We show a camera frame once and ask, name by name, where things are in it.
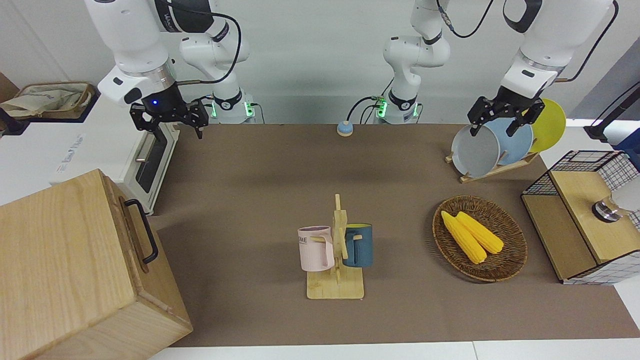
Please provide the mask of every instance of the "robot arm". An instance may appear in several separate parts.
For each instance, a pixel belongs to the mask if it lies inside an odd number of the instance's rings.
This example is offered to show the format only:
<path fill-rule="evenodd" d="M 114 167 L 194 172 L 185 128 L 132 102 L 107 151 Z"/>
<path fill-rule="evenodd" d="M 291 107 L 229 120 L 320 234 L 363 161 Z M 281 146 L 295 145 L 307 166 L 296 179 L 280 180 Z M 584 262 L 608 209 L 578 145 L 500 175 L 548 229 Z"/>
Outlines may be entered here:
<path fill-rule="evenodd" d="M 449 0 L 443 0 L 447 6 Z M 394 80 L 385 94 L 384 120 L 403 124 L 411 118 L 421 78 L 415 67 L 440 67 L 449 59 L 451 49 L 442 38 L 442 18 L 435 0 L 416 0 L 411 25 L 419 37 L 392 37 L 384 50 L 385 60 L 394 70 Z"/>
<path fill-rule="evenodd" d="M 195 35 L 201 37 L 200 44 L 187 46 L 190 51 L 185 51 L 183 56 L 188 63 L 203 70 L 209 79 L 222 77 L 221 72 L 225 66 L 228 69 L 235 55 L 235 51 L 229 50 L 230 44 L 233 42 L 237 45 L 239 34 L 230 35 L 227 21 L 206 14 L 215 11 L 217 0 L 84 2 L 100 37 L 113 52 L 116 63 L 98 84 L 100 91 L 122 106 L 131 105 L 130 114 L 139 130 L 155 131 L 160 122 L 178 121 L 195 128 L 198 137 L 202 138 L 202 128 L 209 124 L 209 115 L 200 100 L 186 103 L 182 99 L 173 75 L 172 61 L 160 41 L 159 33 L 161 29 L 206 34 Z M 204 14 L 187 12 L 179 7 Z M 191 44 L 198 42 L 197 38 L 185 38 L 183 43 L 189 41 Z M 247 56 L 245 47 L 238 60 Z M 243 94 L 232 72 L 223 81 L 216 82 L 223 93 Z M 144 113 L 149 114 L 151 120 L 145 120 Z"/>
<path fill-rule="evenodd" d="M 236 72 L 229 71 L 234 60 L 235 63 L 240 63 L 249 57 L 247 41 L 241 41 L 240 33 L 232 31 L 227 19 L 180 9 L 188 7 L 196 11 L 218 13 L 218 0 L 147 1 L 157 10 L 161 29 L 172 33 L 192 34 L 182 39 L 180 55 L 186 63 L 205 75 L 208 81 L 204 83 L 211 84 L 214 101 L 212 121 L 240 124 L 253 116 L 248 110 L 251 96 L 240 87 Z"/>
<path fill-rule="evenodd" d="M 527 9 L 519 21 L 505 15 L 510 27 L 524 33 L 524 42 L 497 95 L 491 100 L 479 97 L 468 112 L 473 135 L 480 126 L 499 117 L 515 118 L 507 129 L 509 136 L 520 126 L 533 124 L 544 108 L 540 94 L 553 84 L 612 4 L 612 0 L 525 2 Z"/>

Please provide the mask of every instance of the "woven basket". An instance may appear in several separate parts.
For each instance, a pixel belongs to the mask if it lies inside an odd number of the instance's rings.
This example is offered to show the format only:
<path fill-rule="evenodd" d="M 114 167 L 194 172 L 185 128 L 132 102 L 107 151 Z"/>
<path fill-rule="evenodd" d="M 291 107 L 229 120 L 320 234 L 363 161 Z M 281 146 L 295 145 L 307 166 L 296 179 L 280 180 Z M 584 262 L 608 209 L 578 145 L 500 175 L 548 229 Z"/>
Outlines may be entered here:
<path fill-rule="evenodd" d="M 473 264 L 460 249 L 442 221 L 441 211 L 456 216 L 464 211 L 504 242 L 498 254 L 487 253 L 480 264 Z M 496 282 L 514 277 L 527 262 L 527 242 L 518 224 L 495 203 L 475 196 L 456 196 L 445 200 L 433 217 L 433 237 L 444 258 L 463 274 L 477 280 Z"/>

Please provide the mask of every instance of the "mug rack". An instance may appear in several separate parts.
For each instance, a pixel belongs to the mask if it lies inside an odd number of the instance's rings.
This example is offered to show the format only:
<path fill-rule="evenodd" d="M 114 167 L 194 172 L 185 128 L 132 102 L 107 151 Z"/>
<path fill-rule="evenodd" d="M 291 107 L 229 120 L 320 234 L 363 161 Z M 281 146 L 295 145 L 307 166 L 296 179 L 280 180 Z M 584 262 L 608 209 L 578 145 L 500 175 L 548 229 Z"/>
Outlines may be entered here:
<path fill-rule="evenodd" d="M 340 194 L 337 193 L 332 224 L 335 266 L 325 271 L 307 272 L 309 299 L 362 299 L 364 297 L 362 268 L 342 264 L 343 259 L 349 258 L 344 239 L 346 230 L 347 211 L 341 208 Z"/>

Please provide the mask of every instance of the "pink mug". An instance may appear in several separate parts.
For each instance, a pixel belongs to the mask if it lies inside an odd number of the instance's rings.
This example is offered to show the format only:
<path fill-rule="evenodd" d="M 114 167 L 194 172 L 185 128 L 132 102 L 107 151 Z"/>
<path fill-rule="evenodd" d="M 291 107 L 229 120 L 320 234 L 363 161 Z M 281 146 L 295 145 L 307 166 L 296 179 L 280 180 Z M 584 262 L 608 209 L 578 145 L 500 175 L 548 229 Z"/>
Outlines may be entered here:
<path fill-rule="evenodd" d="M 335 265 L 331 227 L 307 226 L 298 229 L 300 265 L 304 271 L 324 271 Z"/>

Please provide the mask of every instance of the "sticker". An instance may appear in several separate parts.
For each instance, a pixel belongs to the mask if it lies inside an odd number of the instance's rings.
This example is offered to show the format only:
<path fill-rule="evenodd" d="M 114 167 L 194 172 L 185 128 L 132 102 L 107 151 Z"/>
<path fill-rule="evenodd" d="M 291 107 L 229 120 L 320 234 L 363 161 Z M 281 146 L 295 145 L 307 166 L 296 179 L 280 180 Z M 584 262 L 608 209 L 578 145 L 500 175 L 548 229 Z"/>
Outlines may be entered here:
<path fill-rule="evenodd" d="M 78 135 L 76 137 L 76 139 L 74 140 L 74 143 L 71 144 L 71 146 L 67 150 L 67 154 L 62 159 L 62 161 L 60 162 L 60 165 L 58 165 L 58 168 L 56 169 L 56 172 L 58 174 L 62 174 L 63 172 L 65 172 L 67 170 L 67 167 L 69 166 L 69 163 L 71 163 L 71 161 L 73 160 L 74 156 L 76 155 L 76 151 L 80 147 L 80 145 L 82 144 L 82 141 L 84 141 L 84 137 L 85 136 L 86 136 L 86 134 Z"/>

